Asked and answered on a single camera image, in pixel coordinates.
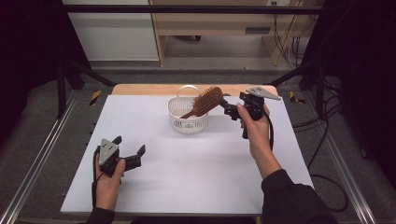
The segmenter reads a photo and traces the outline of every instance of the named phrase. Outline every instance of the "basket handle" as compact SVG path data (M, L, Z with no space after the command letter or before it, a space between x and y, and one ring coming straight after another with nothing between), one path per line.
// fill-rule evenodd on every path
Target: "basket handle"
M184 85L184 86L180 87L180 89L178 89L178 91L177 91L177 97L178 97L178 94L180 93L180 91L183 90L183 89L186 89L186 88L195 89L196 91L198 91L198 95L201 94L201 93L199 92L198 88L196 88L195 86L192 86L192 85Z

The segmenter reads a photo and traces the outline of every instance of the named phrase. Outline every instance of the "hand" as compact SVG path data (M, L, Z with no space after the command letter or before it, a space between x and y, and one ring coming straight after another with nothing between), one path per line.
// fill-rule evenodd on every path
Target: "hand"
M247 128L250 154L264 179L271 173L282 169L270 147L268 119L262 116L261 119L254 121L241 104L236 104L236 107L242 118L242 126ZM270 115L266 105L264 105L264 111L268 116Z
M112 177L104 175L99 167L99 154L96 155L96 207L114 211L119 197L120 181L125 171L125 160L120 160Z

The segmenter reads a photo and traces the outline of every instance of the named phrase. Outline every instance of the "background desk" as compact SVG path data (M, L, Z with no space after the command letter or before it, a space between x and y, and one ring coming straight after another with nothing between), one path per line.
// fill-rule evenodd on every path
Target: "background desk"
M223 86L236 94L247 85ZM201 91L207 86L197 86ZM121 135L120 155L143 145L142 166L126 172L116 211L139 216L257 216L262 212L262 178L242 138L239 121L216 107L200 133L175 131L167 101L180 85L120 85L110 95L61 209L72 214L92 210L92 155L102 138ZM167 95L158 95L161 91ZM238 97L227 97L235 104ZM283 101L267 100L275 129L274 152L296 183L311 185Z

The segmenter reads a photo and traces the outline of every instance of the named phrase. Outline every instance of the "person's arm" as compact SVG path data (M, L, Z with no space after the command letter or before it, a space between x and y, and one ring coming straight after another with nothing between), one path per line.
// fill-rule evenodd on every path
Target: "person's arm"
M267 118L254 121L242 105L237 104L237 108L247 128L251 156L263 179L262 223L337 223L311 187L294 184L282 169L270 148ZM266 105L264 110L269 115Z
M99 154L96 156L96 206L92 209L87 224L110 224L116 215L117 198L119 197L120 181L125 170L125 160L117 164L113 176L103 175L99 167Z

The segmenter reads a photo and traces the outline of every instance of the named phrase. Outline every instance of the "black sleeve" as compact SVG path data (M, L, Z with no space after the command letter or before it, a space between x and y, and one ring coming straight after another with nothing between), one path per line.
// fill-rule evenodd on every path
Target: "black sleeve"
M111 224L115 215L113 211L94 207L86 224Z
M294 184L285 170L262 181L262 223L337 223L331 211L310 187Z

